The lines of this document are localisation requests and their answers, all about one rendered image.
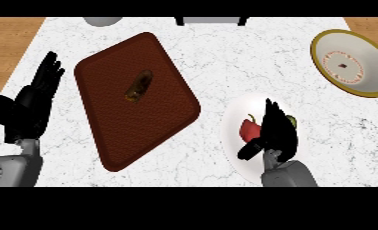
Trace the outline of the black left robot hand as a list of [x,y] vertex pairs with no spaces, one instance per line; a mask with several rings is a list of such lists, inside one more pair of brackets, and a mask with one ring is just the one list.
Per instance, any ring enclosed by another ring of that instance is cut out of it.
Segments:
[[0,95],[0,125],[4,126],[4,142],[38,139],[46,131],[52,101],[65,69],[57,54],[49,52],[29,85],[23,86],[15,99]]

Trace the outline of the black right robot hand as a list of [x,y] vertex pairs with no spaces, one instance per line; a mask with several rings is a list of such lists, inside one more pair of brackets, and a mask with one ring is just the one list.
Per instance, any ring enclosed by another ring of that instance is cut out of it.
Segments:
[[261,126],[260,137],[245,142],[238,151],[238,158],[249,160],[261,150],[279,150],[277,161],[283,163],[297,153],[298,136],[289,118],[277,103],[272,102],[270,99],[266,99],[266,114],[258,125]]

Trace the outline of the red bell pepper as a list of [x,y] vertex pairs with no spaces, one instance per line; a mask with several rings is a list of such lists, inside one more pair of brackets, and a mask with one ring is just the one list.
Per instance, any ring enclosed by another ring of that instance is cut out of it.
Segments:
[[239,128],[239,136],[245,142],[260,137],[260,129],[261,126],[257,124],[254,116],[249,115],[249,118],[243,120]]

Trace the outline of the white plate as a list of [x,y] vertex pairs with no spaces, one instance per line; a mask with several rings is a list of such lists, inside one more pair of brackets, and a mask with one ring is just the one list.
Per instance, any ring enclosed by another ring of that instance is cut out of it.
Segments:
[[246,93],[230,102],[220,125],[220,140],[227,160],[243,179],[257,186],[261,185],[260,176],[264,172],[263,153],[258,153],[248,161],[239,160],[236,154],[245,145],[239,136],[242,122],[252,116],[255,123],[261,124],[266,113],[266,99],[276,102],[285,114],[300,120],[297,112],[279,97],[266,93]]

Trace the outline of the white bowl with gold rim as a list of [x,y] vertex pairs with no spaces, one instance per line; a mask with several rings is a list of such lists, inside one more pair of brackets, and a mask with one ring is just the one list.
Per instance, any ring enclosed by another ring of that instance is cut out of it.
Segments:
[[310,43],[313,64],[347,93],[378,98],[378,43],[353,31],[331,29]]

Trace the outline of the brown rectangular placemat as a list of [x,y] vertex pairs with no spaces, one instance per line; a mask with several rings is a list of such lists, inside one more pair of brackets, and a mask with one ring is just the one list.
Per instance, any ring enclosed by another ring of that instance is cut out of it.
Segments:
[[74,75],[100,161],[116,172],[193,123],[199,102],[149,32],[83,59]]

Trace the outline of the brown oblong food item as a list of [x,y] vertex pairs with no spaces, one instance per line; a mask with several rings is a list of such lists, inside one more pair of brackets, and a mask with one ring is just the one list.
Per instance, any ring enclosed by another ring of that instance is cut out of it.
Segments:
[[140,98],[143,97],[143,95],[147,91],[147,88],[149,88],[149,85],[152,82],[152,78],[153,78],[153,74],[152,74],[150,70],[143,70],[139,73],[139,75],[133,81],[133,84],[130,85],[130,87],[124,93],[124,97],[128,101],[137,102],[140,100]]

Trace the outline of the grey round object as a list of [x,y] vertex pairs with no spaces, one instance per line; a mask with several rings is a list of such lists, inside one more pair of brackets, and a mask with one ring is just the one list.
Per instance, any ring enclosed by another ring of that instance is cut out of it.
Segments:
[[94,27],[114,25],[121,20],[121,17],[85,17],[84,21]]

